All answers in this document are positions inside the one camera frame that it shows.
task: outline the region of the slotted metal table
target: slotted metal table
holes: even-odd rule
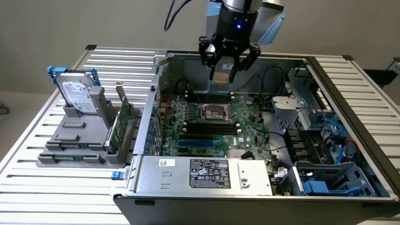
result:
[[[143,109],[158,54],[166,55],[166,51],[97,47],[86,50],[74,68],[98,69],[114,105],[121,104],[115,84],[125,82],[130,102]],[[342,56],[314,56],[400,171],[399,107],[354,61]],[[115,169],[37,167],[38,155],[65,116],[63,106],[55,91],[0,162],[0,224],[127,225],[111,197],[127,185],[127,180],[111,180]],[[400,216],[363,224],[400,224]]]

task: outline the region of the robotic arm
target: robotic arm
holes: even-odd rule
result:
[[[214,71],[223,56],[234,58],[234,67],[230,75],[230,82],[234,82],[238,71],[249,70],[261,55],[261,46],[251,42],[251,34],[257,24],[262,7],[262,0],[225,0],[221,7],[218,28],[213,38],[199,38],[199,52],[202,63],[211,67],[210,79],[214,78]],[[209,57],[206,51],[214,45],[215,52]],[[250,49],[247,58],[241,61],[242,53]]]
[[[179,10],[189,2],[191,0],[185,1]],[[281,29],[286,16],[283,9],[281,0],[211,0],[207,35],[213,35],[213,37],[202,36],[199,38],[202,63],[211,68],[210,80],[214,79],[215,67],[223,56],[234,58],[230,82],[234,82],[239,71],[250,69],[262,52],[259,44],[271,44]],[[179,10],[169,25],[166,22],[166,31]],[[215,51],[209,56],[207,49],[211,45],[214,45]],[[250,54],[241,61],[241,55],[247,50],[250,50]]]

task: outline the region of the motherboard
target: motherboard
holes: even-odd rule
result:
[[[246,95],[207,98],[171,96],[162,103],[162,155],[271,158],[261,104]]]

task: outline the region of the cpu socket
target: cpu socket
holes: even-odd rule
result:
[[[229,106],[223,105],[202,105],[202,118],[206,120],[230,120]]]

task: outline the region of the gray wall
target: gray wall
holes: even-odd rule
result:
[[[51,93],[46,67],[71,66],[87,44],[195,50],[209,0],[189,4],[165,33],[171,1],[0,0],[0,90]],[[287,21],[263,50],[351,54],[385,68],[400,55],[399,9],[399,0],[286,0]]]

